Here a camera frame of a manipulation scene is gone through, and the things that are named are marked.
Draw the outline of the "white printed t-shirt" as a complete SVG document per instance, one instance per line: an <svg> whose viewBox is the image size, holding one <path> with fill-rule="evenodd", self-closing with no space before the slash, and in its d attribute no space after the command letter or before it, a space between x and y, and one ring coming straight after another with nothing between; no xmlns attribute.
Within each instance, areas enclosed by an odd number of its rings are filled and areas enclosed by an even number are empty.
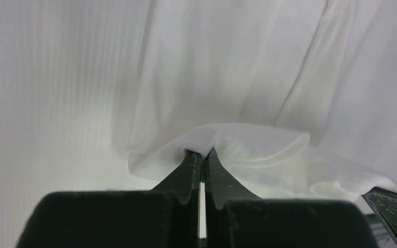
<svg viewBox="0 0 397 248"><path fill-rule="evenodd" d="M127 187L216 146L262 197L397 191L397 1L150 1Z"/></svg>

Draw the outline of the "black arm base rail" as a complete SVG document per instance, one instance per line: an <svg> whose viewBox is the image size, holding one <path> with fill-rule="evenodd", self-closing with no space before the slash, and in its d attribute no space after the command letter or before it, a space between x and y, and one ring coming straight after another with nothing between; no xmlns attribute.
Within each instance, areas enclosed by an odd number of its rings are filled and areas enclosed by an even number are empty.
<svg viewBox="0 0 397 248"><path fill-rule="evenodd" d="M374 212L367 219L372 225L380 222L397 245L397 193L373 188L362 198Z"/></svg>

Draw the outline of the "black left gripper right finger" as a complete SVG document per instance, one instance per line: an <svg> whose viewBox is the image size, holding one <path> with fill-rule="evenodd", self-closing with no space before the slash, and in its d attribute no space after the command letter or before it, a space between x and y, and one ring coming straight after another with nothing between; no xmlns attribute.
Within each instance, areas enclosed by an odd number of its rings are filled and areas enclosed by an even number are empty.
<svg viewBox="0 0 397 248"><path fill-rule="evenodd" d="M360 210L342 200L262 199L221 164L203 164L208 247L377 247Z"/></svg>

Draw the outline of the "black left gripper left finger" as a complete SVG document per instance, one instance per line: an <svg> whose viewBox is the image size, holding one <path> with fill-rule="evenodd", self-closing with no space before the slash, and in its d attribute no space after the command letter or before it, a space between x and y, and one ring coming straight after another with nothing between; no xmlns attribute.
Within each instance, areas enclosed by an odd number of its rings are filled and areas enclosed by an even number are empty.
<svg viewBox="0 0 397 248"><path fill-rule="evenodd" d="M33 210L17 247L198 247L202 156L148 191L53 192Z"/></svg>

